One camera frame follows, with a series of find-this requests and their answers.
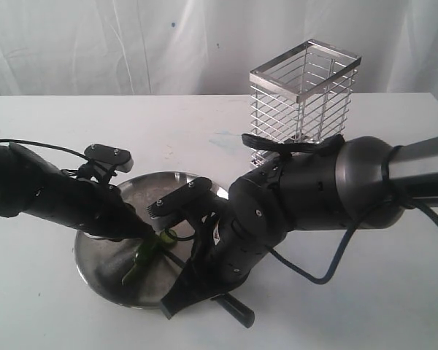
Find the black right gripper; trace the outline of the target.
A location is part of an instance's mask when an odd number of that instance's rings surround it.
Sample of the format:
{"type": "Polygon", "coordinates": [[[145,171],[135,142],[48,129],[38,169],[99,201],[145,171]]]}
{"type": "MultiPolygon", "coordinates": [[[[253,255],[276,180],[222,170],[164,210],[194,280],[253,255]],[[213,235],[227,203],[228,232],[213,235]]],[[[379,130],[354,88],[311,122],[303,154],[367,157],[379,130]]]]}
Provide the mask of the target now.
{"type": "Polygon", "coordinates": [[[167,319],[243,284],[254,266],[277,244],[277,228],[265,211],[215,196],[189,216],[197,237],[189,258],[172,288],[161,298],[167,319]]]}

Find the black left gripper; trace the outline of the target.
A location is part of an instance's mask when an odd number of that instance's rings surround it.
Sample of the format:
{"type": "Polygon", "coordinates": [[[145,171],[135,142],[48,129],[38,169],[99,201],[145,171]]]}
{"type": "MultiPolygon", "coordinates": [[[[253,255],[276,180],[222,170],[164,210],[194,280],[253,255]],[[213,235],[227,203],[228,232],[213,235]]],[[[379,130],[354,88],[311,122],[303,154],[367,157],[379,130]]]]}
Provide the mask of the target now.
{"type": "Polygon", "coordinates": [[[63,174],[49,174],[32,201],[32,214],[88,233],[113,240],[146,239],[153,227],[128,209],[113,193],[93,182],[63,174]]]}

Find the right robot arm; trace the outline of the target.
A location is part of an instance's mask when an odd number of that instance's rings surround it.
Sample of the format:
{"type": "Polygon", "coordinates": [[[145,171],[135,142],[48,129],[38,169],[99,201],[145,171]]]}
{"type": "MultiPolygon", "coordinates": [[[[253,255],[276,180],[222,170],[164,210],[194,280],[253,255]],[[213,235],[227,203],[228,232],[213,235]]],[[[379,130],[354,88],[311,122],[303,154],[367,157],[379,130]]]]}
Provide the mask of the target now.
{"type": "Polygon", "coordinates": [[[227,198],[197,178],[169,193],[156,208],[194,230],[191,256],[161,299],[167,317],[213,299],[227,303],[252,269],[295,230],[343,230],[321,277],[294,271],[313,284],[328,283],[353,234],[384,229],[418,209],[437,227],[438,137],[392,146],[363,136],[332,136],[319,144],[278,144],[250,134],[244,144],[274,158],[234,181],[227,198]]]}

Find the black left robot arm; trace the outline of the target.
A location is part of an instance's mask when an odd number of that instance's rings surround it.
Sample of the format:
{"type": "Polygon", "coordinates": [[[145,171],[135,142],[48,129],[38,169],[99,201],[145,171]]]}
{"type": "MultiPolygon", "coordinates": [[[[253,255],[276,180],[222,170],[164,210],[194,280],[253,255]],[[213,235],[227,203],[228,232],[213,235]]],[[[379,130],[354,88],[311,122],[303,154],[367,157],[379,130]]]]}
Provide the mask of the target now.
{"type": "Polygon", "coordinates": [[[0,145],[0,217],[24,213],[109,240],[148,238],[154,229],[110,184],[116,171],[127,172],[131,155],[103,147],[74,174],[59,169],[18,142],[0,145]]]}

